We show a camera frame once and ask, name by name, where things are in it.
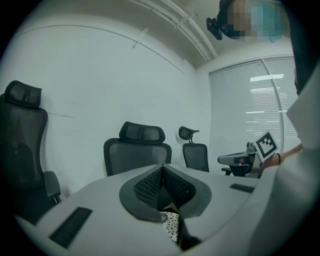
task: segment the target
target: black mesh office chair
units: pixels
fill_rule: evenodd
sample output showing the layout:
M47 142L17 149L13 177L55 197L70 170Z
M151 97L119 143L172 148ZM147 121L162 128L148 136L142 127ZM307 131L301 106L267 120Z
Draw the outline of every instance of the black mesh office chair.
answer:
M208 173L207 146L205 144L194 143L192 140L194 133L198 132L199 130L192 130L184 126L179 128L179 137L185 141L189 141L189 143L185 143L182 146L183 157L186 167Z
M60 202L54 172L43 172L40 145L48 120L42 89L12 81L0 96L0 173L13 214L35 224Z
M124 173L136 168L156 164L171 164L172 150L164 131L157 126L125 122L119 138L108 139L103 146L104 162L108 176ZM158 197L158 210L168 206L172 200L164 187Z

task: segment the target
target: black and white patterned fabric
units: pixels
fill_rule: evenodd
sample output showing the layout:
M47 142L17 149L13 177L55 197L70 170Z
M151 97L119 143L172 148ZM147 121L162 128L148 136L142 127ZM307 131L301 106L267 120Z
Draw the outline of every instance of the black and white patterned fabric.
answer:
M161 212L161 223L168 236L177 242L178 238L178 223L179 214L174 212L162 211Z

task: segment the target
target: window blind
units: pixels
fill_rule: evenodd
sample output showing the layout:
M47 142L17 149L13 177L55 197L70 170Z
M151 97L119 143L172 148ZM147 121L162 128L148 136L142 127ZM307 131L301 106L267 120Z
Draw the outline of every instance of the window blind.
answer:
M247 142L270 130L281 146L282 123L275 87L261 60L210 74L211 141L209 169L224 174L219 156L243 152Z
M274 79L279 99L282 106L284 124L284 148L287 152L301 143L296 129L287 117L287 111L297 100L297 89L295 87L295 61L293 57L277 57L264 59L270 74L284 74L283 79Z

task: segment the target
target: white pipe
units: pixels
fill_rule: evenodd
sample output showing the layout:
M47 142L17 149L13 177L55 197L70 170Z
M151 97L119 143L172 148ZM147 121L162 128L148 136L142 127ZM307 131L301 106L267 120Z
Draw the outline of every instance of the white pipe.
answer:
M176 26L179 23L179 20L172 15L172 13L168 12L166 9L161 7L160 5L150 2L148 0L127 0L139 6L142 6L146 9L151 10L157 15L161 16L166 21L170 22L173 26ZM211 57L209 53L204 48L204 46L197 40L196 36L188 29L185 25L181 25L178 29L188 38L188 40L195 46L195 48L200 52L201 56L207 61L211 61Z
M173 10L175 10L179 15L181 15L182 17L185 17L188 15L188 13L186 13L183 9L181 9L178 5L176 5L175 3L173 3L170 0L161 0L163 3L167 4L169 7L171 7ZM202 37L202 39L204 40L204 42L206 43L206 45L209 47L211 53L213 54L213 56L215 58L218 57L218 54L216 52L216 49L214 48L214 46L212 45L212 43L209 41L207 35L203 32L203 30L201 29L201 27L198 26L198 24L194 21L194 19L191 17L189 20L190 25L200 34L200 36Z

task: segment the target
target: white wall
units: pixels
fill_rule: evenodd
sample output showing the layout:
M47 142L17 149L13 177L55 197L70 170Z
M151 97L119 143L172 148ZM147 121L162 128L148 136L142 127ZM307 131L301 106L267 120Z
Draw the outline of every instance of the white wall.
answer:
M201 142L207 144L209 148L211 134L211 90L209 82L209 73L218 69L222 69L240 62L252 60L254 58L276 56L276 55L292 55L292 46L290 39L283 37L282 39L271 42L257 43L239 43L239 46L221 53L218 58L207 63L196 71L197 75L197 94L199 97L197 122L201 124Z
M73 22L77 18L93 26L93 16L77 14ZM112 22L107 25L114 31L119 27L119 34L135 31ZM196 73L187 61L179 61L179 70L165 59L179 57L166 55L152 38L151 50L140 44L132 49L132 40L101 29L27 27L1 60L0 93L12 80L42 88L40 107L48 112L42 168L57 174L63 196L106 176L103 145L119 137L125 121L163 128L172 163L185 165L178 129L202 129Z

